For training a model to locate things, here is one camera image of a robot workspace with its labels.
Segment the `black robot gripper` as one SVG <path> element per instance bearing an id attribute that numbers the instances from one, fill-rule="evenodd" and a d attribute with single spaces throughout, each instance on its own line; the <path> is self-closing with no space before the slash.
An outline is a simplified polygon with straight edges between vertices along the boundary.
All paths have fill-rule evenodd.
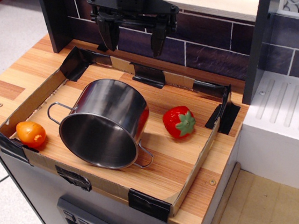
<path id="1" fill-rule="evenodd" d="M 121 25 L 152 28 L 151 49 L 161 55 L 167 34 L 177 29 L 179 8 L 164 0 L 87 0 L 105 46 L 116 50 Z"/>

